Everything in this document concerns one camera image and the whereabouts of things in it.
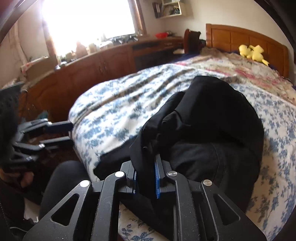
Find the bed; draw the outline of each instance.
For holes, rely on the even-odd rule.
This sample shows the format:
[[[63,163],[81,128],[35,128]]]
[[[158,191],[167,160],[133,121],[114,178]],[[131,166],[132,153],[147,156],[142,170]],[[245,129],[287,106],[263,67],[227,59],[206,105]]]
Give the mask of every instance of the bed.
[[[247,216],[272,240],[291,215],[296,200],[296,91],[289,80],[287,48],[259,33],[206,25],[199,55],[103,82],[81,95],[69,113],[75,149],[92,181],[100,156],[136,135],[166,100],[186,90],[196,75],[228,82],[245,95],[262,119],[265,139],[260,176]],[[278,71],[238,54],[240,44],[260,44]],[[166,240],[120,205],[118,232],[124,240]]]

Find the window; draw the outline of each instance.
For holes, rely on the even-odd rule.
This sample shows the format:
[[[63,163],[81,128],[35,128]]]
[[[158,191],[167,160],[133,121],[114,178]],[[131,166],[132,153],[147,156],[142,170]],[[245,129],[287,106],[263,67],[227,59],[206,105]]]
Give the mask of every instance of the window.
[[[131,0],[45,0],[44,20],[56,54],[76,50],[99,40],[134,34],[138,31]]]

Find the metal bolt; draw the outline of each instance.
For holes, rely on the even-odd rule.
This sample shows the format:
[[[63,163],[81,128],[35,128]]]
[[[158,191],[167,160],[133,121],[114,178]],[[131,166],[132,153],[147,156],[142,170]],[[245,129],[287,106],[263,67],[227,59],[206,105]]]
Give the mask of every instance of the metal bolt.
[[[124,176],[124,172],[122,172],[122,171],[116,172],[115,173],[115,176],[116,177],[123,177]]]
[[[205,185],[205,186],[211,186],[212,185],[212,181],[211,180],[204,180],[203,181],[203,184]]]
[[[176,171],[169,171],[169,172],[168,172],[168,175],[169,175],[170,177],[175,177],[175,176],[177,176],[177,172],[176,172]]]
[[[80,182],[80,186],[83,188],[86,188],[90,184],[90,181],[88,180],[83,180]]]

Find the black pants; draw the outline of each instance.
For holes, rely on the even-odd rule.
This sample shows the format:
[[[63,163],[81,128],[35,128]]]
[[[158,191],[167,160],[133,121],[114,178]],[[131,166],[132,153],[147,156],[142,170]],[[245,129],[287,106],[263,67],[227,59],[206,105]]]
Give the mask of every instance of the black pants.
[[[78,161],[61,163],[53,172],[40,205],[39,219],[43,218],[81,181],[90,180],[84,165]]]

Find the drawer handle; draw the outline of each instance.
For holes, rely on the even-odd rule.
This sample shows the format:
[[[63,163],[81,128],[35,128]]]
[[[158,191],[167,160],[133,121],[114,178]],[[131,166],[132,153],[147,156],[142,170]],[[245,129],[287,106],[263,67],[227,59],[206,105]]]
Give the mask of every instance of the drawer handle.
[[[105,62],[104,62],[104,69],[105,69],[106,72],[108,72],[108,69],[106,67],[106,63]]]

